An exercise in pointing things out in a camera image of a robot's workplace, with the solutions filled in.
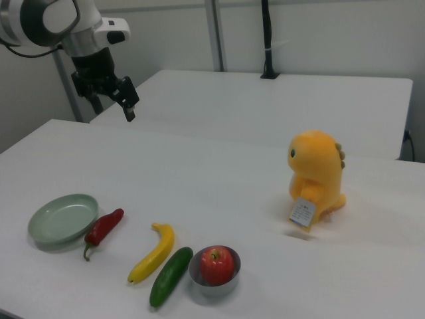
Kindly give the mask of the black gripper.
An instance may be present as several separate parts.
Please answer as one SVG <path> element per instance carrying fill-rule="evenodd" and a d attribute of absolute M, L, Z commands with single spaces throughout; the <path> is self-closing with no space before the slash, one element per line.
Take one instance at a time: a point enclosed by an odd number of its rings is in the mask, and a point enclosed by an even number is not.
<path fill-rule="evenodd" d="M 139 96 L 130 77 L 118 78 L 115 75 L 115 64 L 109 48 L 88 56 L 74 56 L 72 62 L 76 68 L 71 75 L 76 92 L 80 97 L 90 99 L 96 115 L 103 112 L 97 96 L 102 94 L 122 107 L 128 122 L 135 119 L 134 108 L 139 102 Z"/>

